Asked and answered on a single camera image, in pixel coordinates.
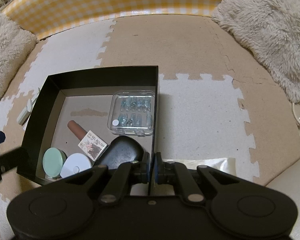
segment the transparent plastic box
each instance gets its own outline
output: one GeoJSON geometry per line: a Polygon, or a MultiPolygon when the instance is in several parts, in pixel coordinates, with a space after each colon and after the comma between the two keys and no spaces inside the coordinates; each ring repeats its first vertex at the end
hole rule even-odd
{"type": "Polygon", "coordinates": [[[118,91],[112,97],[108,128],[114,134],[152,135],[153,115],[154,92],[118,91]]]}

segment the green plastic object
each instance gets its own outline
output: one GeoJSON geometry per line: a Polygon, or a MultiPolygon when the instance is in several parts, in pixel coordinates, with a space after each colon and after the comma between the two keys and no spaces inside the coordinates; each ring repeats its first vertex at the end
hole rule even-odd
{"type": "Polygon", "coordinates": [[[63,151],[57,148],[49,148],[44,153],[42,159],[44,172],[51,178],[59,177],[65,161],[66,155],[63,151]]]}

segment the open box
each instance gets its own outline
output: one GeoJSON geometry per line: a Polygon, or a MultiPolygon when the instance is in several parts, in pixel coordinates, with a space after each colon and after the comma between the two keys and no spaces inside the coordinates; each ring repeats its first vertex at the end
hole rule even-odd
{"type": "Polygon", "coordinates": [[[158,107],[158,66],[125,66],[78,70],[47,77],[29,117],[22,147],[28,153],[27,162],[17,173],[45,185],[55,179],[43,170],[42,158],[50,147],[62,150],[67,157],[84,153],[79,139],[68,129],[74,120],[86,131],[93,131],[108,145],[118,135],[107,127],[113,95],[120,90],[147,90],[154,93],[153,133],[130,136],[150,153],[155,151],[158,107]]]}

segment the white cable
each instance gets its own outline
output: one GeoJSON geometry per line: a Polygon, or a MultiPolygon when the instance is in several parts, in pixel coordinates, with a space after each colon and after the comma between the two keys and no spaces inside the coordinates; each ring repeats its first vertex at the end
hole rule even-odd
{"type": "Polygon", "coordinates": [[[293,113],[294,119],[296,119],[296,121],[297,121],[297,123],[298,123],[298,125],[300,127],[300,120],[299,120],[299,118],[296,115],[296,111],[294,110],[294,103],[292,103],[292,113],[293,113]]]}

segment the faux fur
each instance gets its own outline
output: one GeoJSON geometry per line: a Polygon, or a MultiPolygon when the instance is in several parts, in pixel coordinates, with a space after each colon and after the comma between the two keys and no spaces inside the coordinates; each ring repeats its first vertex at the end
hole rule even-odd
{"type": "Polygon", "coordinates": [[[222,0],[212,20],[252,51],[291,102],[300,102],[300,0],[222,0]]]}
{"type": "Polygon", "coordinates": [[[36,41],[35,35],[0,12],[0,99],[36,41]]]}

